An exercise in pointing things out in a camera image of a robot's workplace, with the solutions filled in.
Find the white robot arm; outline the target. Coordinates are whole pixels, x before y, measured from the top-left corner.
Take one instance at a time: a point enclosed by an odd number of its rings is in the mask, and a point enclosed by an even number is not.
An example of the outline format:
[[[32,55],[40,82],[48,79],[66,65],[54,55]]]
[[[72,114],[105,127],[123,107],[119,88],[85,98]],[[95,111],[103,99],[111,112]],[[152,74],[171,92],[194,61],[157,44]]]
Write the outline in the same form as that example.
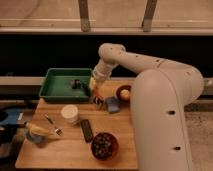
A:
[[[134,72],[130,110],[140,171],[193,171],[184,107],[203,92],[201,72],[188,64],[130,53],[121,44],[104,43],[93,70],[101,87],[121,65]]]

